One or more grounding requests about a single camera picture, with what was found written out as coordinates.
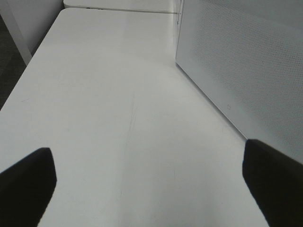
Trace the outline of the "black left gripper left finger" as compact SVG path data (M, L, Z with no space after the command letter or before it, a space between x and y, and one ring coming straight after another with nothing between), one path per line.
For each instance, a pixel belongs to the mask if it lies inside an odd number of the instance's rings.
M39 148L0 174L0 225L38 226L55 190L50 148Z

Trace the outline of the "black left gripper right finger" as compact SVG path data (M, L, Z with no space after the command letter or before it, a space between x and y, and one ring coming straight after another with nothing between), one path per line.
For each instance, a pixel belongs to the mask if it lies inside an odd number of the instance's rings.
M260 140L245 143L242 176L271 227L303 225L303 165Z

